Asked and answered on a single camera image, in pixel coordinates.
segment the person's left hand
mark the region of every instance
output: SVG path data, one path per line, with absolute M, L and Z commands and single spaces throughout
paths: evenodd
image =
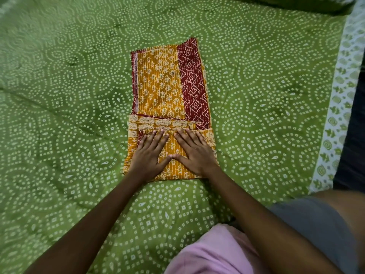
M 144 135 L 133 154 L 128 175 L 136 175 L 142 182 L 148 182 L 160 174 L 172 159 L 169 155 L 162 162 L 157 162 L 168 138 L 168 134 L 163 137 L 163 129 L 157 134 L 153 131 L 148 138 Z

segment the folded cloth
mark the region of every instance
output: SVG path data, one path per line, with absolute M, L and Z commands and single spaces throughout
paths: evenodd
M 128 154 L 123 172 L 145 134 L 163 128 L 165 133 L 190 128 L 199 131 L 212 147 L 215 140 L 207 94 L 204 64 L 198 42 L 190 38 L 180 45 L 157 46 L 131 53 L 133 106 L 128 122 Z M 173 136 L 163 148 L 159 161 L 169 154 L 186 157 Z M 172 160 L 154 180 L 198 178 L 180 162 Z

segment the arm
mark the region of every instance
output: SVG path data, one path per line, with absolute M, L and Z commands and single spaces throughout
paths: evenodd
M 230 179 L 217 165 L 211 148 L 200 133 L 178 131 L 175 137 L 188 159 L 180 155 L 173 155 L 173 158 L 195 174 L 209 179 L 273 273 L 342 273 L 306 238 Z
M 133 155 L 124 179 L 62 238 L 43 253 L 26 274 L 86 273 L 104 240 L 129 199 L 147 181 L 158 175 L 171 161 L 171 156 L 157 163 L 168 135 L 163 130 L 145 135 Z

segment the leg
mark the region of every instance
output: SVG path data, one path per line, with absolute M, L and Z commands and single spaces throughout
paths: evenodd
M 345 220 L 358 241 L 358 262 L 360 269 L 365 271 L 365 194 L 355 191 L 326 190 L 313 196 L 329 204 Z

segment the pink cloth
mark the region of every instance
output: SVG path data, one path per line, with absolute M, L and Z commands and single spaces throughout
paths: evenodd
M 247 236 L 218 224 L 171 261 L 165 274 L 270 274 Z

